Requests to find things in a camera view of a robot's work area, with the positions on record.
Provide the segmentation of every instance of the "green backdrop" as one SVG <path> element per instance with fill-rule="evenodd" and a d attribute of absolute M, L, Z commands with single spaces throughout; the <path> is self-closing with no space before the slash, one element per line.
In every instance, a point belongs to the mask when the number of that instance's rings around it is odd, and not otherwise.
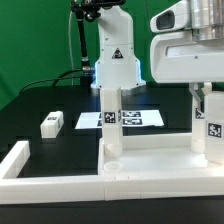
<path fill-rule="evenodd" d="M 135 54 L 142 62 L 142 77 L 152 81 L 149 47 L 153 34 L 149 19 L 177 0 L 127 0 L 122 6 L 134 20 Z M 27 83 L 56 78 L 69 70 L 68 20 L 70 0 L 0 1 L 0 109 Z M 99 56 L 97 22 L 86 23 L 92 65 Z M 80 47 L 73 20 L 73 48 L 80 67 Z"/>

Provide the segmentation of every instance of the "black table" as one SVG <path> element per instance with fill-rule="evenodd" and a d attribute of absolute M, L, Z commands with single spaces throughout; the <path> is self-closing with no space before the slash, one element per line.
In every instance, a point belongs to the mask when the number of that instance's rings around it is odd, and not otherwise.
<path fill-rule="evenodd" d="M 124 110 L 158 109 L 163 127 L 123 128 L 124 135 L 191 131 L 192 97 L 187 85 L 148 84 L 146 92 L 122 98 Z M 43 140 L 40 124 L 63 111 L 58 137 Z M 100 111 L 87 87 L 26 90 L 0 111 L 2 160 L 18 140 L 29 140 L 31 157 L 18 178 L 97 174 L 100 129 L 75 130 L 81 112 Z M 223 223 L 223 197 L 1 205 L 2 223 Z"/>

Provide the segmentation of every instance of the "paper sheet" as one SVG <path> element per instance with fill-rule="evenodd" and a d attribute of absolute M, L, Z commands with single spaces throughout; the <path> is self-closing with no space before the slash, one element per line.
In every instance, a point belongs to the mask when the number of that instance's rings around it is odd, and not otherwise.
<path fill-rule="evenodd" d="M 158 110 L 122 111 L 123 127 L 163 126 Z M 75 129 L 102 128 L 100 112 L 81 113 Z"/>

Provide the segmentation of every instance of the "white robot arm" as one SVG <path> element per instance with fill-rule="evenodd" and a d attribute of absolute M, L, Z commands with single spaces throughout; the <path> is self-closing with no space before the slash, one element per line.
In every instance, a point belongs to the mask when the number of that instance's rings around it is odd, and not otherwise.
<path fill-rule="evenodd" d="M 85 19 L 98 18 L 100 58 L 95 64 L 95 81 L 91 87 L 121 87 L 124 95 L 141 89 L 146 84 L 141 79 L 140 61 L 134 54 L 133 21 L 119 5 L 125 0 L 83 0 L 81 7 Z"/>
<path fill-rule="evenodd" d="M 200 110 L 197 83 L 224 81 L 223 10 L 224 1 L 182 0 L 151 20 L 152 31 L 161 33 L 151 44 L 153 78 L 158 83 L 190 83 Z"/>

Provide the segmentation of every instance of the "white cube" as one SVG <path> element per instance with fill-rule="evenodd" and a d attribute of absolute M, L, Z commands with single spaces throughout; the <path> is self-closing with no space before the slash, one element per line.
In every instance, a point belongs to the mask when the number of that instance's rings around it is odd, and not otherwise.
<path fill-rule="evenodd" d="M 49 113 L 40 126 L 42 138 L 56 138 L 63 124 L 63 112 Z"/>

